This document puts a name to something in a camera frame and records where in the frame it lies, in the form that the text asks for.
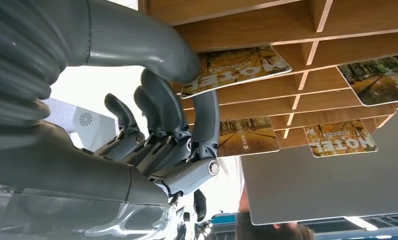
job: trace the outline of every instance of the light fixture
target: light fixture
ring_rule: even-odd
[[[370,224],[367,221],[364,221],[364,220],[360,219],[357,216],[344,216],[344,218],[346,220],[348,220],[349,222],[351,222],[351,223],[357,225],[358,227],[363,228],[363,229],[365,229],[367,231],[375,231],[375,230],[378,229],[378,227]]]
[[[377,239],[391,239],[392,236],[390,235],[380,235],[380,236],[376,236]]]

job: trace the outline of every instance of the wooden shelf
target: wooden shelf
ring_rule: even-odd
[[[295,74],[398,55],[398,33],[320,41],[311,65],[304,63],[299,43],[278,45],[274,49],[291,65],[290,74]]]
[[[278,115],[282,115],[281,118],[284,118],[284,115],[290,113],[300,114],[361,106],[361,103],[350,89],[304,95],[295,110],[292,109],[294,100],[295,97],[289,96],[221,105],[219,107],[221,121]],[[187,122],[193,124],[195,119],[194,110],[186,110],[185,114]]]
[[[370,134],[373,134],[376,131],[376,124],[375,122],[379,119],[385,119],[386,116],[382,117],[374,117],[374,118],[366,118],[362,119],[365,127],[367,128]],[[305,131],[302,127],[298,128],[291,128],[288,133],[287,138],[283,138],[285,130],[277,130],[275,131],[275,135],[277,136],[278,144],[280,148],[293,148],[299,146],[308,145],[308,139],[306,138]]]
[[[292,72],[284,74],[282,76],[269,77],[268,79],[271,79],[272,81],[275,79],[279,79],[273,82],[274,87],[276,89],[287,89],[288,84],[291,84],[291,82],[293,81],[291,77],[287,77],[289,75],[311,71],[309,72],[308,76],[308,78],[310,79],[310,76],[314,75],[312,74],[312,71],[321,71],[345,63],[354,63],[363,60],[398,55],[398,33],[321,41],[318,44],[318,48],[316,49],[315,57],[313,58],[311,65],[305,64],[300,43],[277,45],[274,46],[274,48],[291,65]],[[337,78],[337,74],[335,74],[333,70],[331,70],[330,74],[333,74],[333,76]],[[328,76],[329,74],[328,71],[322,71],[320,73],[315,73],[315,75]],[[244,83],[241,85],[225,87],[221,90],[218,90],[218,93],[221,93],[222,96],[224,96],[228,92],[230,92],[231,95],[239,96],[239,100],[232,100],[233,97],[228,97],[231,98],[231,100],[227,101],[221,99],[220,104],[249,101],[245,100],[248,97],[241,99],[239,92],[243,92],[243,95],[247,95],[247,92],[242,89],[254,88],[254,91],[259,91],[259,89],[269,88],[268,85],[271,84],[271,82],[263,83],[263,81],[264,80]],[[174,84],[174,91],[176,93],[179,93],[180,90],[181,85]],[[272,98],[270,95],[271,94],[269,94],[269,96],[263,96],[262,98],[258,97],[257,99]]]
[[[300,0],[152,0],[150,14],[173,26]]]
[[[298,113],[295,114],[290,126],[287,125],[285,115],[271,116],[270,118],[275,130],[283,130],[290,128],[301,128],[316,124],[327,124],[354,119],[388,116],[395,113],[396,107],[396,103],[390,103],[379,106],[357,106],[334,110]]]
[[[302,127],[290,129],[287,138],[283,138],[284,130],[275,131],[275,135],[282,149],[308,145],[308,139]]]
[[[176,25],[197,52],[273,45],[291,72],[217,93],[222,121],[270,116],[282,148],[307,145],[302,127],[315,124],[362,119],[374,133],[398,109],[362,106],[336,68],[398,55],[398,0],[146,2],[144,12]],[[193,124],[192,100],[181,105]]]
[[[349,85],[335,68],[313,71],[303,90],[298,90],[293,75],[223,87],[217,90],[220,105],[292,97],[349,89]],[[183,109],[193,108],[191,98],[181,100]]]
[[[398,0],[335,0],[322,32],[315,32],[304,0],[184,24],[176,30],[199,52],[398,33]]]

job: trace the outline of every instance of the clear plastic cover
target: clear plastic cover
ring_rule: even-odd
[[[177,228],[169,205],[134,204],[0,185],[0,240],[164,239]]]

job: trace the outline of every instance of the circular logo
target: circular logo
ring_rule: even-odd
[[[89,112],[85,112],[85,113],[81,114],[79,121],[80,121],[81,126],[86,127],[86,126],[90,125],[91,122],[93,121],[93,116]]]

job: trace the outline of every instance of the gray robotic fingers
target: gray robotic fingers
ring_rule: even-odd
[[[171,194],[188,194],[218,173],[217,161],[219,108],[215,91],[193,98],[196,121],[193,134],[188,130],[179,99],[167,81],[145,69],[134,95],[146,115],[151,137],[142,159],[134,151],[132,160],[142,174],[162,181]]]
[[[107,156],[115,161],[144,143],[144,135],[137,126],[131,110],[111,93],[105,97],[106,108],[118,118],[120,133],[94,152],[97,156]]]

